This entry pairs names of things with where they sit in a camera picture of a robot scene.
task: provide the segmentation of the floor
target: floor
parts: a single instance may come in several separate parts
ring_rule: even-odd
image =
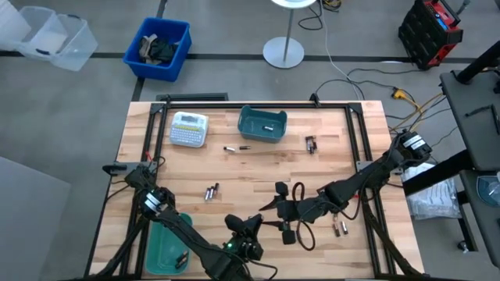
[[[78,73],[0,53],[0,155],[72,184],[41,274],[43,280],[69,279],[84,272],[109,181],[100,167],[115,159],[131,100],[153,101],[157,94],[209,92],[227,92],[232,101],[305,100],[325,80],[343,78],[324,60],[324,30],[307,31],[294,25],[292,36],[311,55],[294,69],[275,69],[259,57],[248,56],[261,54],[267,40],[286,32],[288,12],[269,0],[169,0],[162,16],[191,24],[190,53],[222,56],[187,60],[175,83],[146,80],[143,85],[119,58],[142,20],[156,16],[165,1],[11,2],[17,8],[39,5],[59,13],[77,14],[88,20],[99,43],[95,58]],[[448,2],[455,8],[461,3]],[[407,63],[378,62],[405,58],[396,30],[412,4],[411,0],[344,0],[339,13],[328,12],[328,48],[336,65],[345,72],[354,68],[393,72],[415,69]],[[307,9],[298,10],[295,23],[310,15]],[[440,73],[462,69],[466,65],[463,63],[500,38],[500,30],[491,28],[500,20],[494,0],[474,0],[461,18],[465,37],[450,54],[451,63],[422,73],[357,72],[352,79],[402,87],[417,102],[426,101],[440,92]],[[314,56],[323,57],[315,61]],[[387,114],[405,116],[413,110],[411,105],[391,99],[387,88],[372,84],[361,88],[366,99],[381,100]],[[318,94],[323,100],[356,99],[351,86],[343,83],[326,84]],[[433,112],[447,107],[443,102]],[[388,122],[394,126],[398,120]],[[452,114],[447,111],[423,123],[419,133],[435,144],[454,126]],[[435,148],[433,156],[440,161],[463,148],[455,131]],[[455,220],[416,221],[414,227],[427,273],[457,279],[500,279],[500,271],[489,262],[481,240],[478,252],[458,251],[455,244],[462,237]],[[477,227],[474,231],[478,237]]]

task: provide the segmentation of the table leg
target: table leg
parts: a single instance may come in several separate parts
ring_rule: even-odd
[[[290,35],[291,35],[291,25],[293,24],[294,20],[294,10],[290,9],[290,19],[288,20],[288,31],[287,31],[287,40],[284,43],[284,55],[283,55],[283,61],[287,60],[287,54],[288,54],[288,43],[290,42]]]
[[[467,150],[461,151],[435,167],[422,172],[403,183],[406,196],[424,190],[447,180],[465,169],[472,169],[473,163]]]

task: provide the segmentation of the wooden tabletop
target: wooden tabletop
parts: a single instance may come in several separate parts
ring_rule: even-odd
[[[130,104],[118,161],[136,162],[140,159],[150,104],[151,102]],[[384,110],[379,101],[363,101],[362,107],[373,157],[378,158],[391,143]],[[205,144],[201,148],[171,144],[168,134],[176,110],[169,110],[162,145],[162,156],[165,157],[166,163],[159,169],[157,184],[168,187],[175,193],[177,210],[188,213],[193,218],[194,228],[212,244],[221,245],[230,239],[230,230],[224,224],[227,214],[247,218],[257,214],[259,208],[271,202],[275,194],[275,182],[284,181],[290,188],[298,181],[303,182],[306,197],[312,197],[316,195],[317,188],[333,180],[346,179],[355,172],[345,112],[342,109],[287,109],[287,132],[278,144],[243,139],[237,129],[240,113],[238,109],[187,111],[209,117]],[[359,151],[364,158],[356,119],[355,128]],[[158,122],[153,133],[152,150],[157,129]],[[314,155],[305,150],[304,137],[308,135],[317,136],[318,152]],[[224,146],[237,148],[240,145],[250,145],[252,149],[236,153],[223,150]],[[399,183],[395,177],[391,182]],[[220,184],[219,193],[213,200],[205,202],[206,188],[215,183]],[[109,192],[112,193],[122,186],[123,183],[112,185]],[[101,270],[123,242],[133,194],[134,190],[128,188],[107,203],[91,273]],[[380,195],[391,239],[410,264],[422,272],[420,253],[403,190],[386,186]],[[346,209],[348,214],[355,211],[356,203],[357,199],[350,201]],[[265,220],[277,219],[275,209],[261,213]],[[283,245],[281,233],[276,228],[262,226],[259,232],[259,242],[264,249],[261,262],[279,268],[277,279],[373,277],[363,215],[360,214],[354,222],[343,219],[342,216],[339,216],[339,220],[347,223],[349,235],[334,236],[331,215],[325,215],[311,225],[316,236],[314,251],[305,251],[299,244]],[[305,244],[310,245],[311,240],[306,230],[301,228],[301,232]],[[131,272],[135,266],[137,244],[136,241],[131,255]],[[379,240],[377,244],[382,268],[386,269]],[[269,278],[273,273],[271,269],[251,264],[248,266],[256,279]],[[169,278],[150,275],[146,270],[143,273],[145,279],[163,277]],[[207,278],[195,255],[183,275],[171,277]]]

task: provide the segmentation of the teal plastic bin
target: teal plastic bin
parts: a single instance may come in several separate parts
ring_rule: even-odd
[[[180,217],[190,226],[193,220],[186,213],[181,213]],[[187,261],[179,268],[175,268],[177,258],[185,251]],[[189,248],[170,229],[167,229],[159,222],[154,222],[151,226],[151,233],[148,240],[148,252],[146,254],[146,270],[155,275],[180,275],[189,265],[191,252]]]
[[[264,126],[273,130],[264,130]],[[277,143],[283,137],[287,129],[287,113],[264,112],[254,110],[249,105],[241,109],[237,129],[245,139]]]

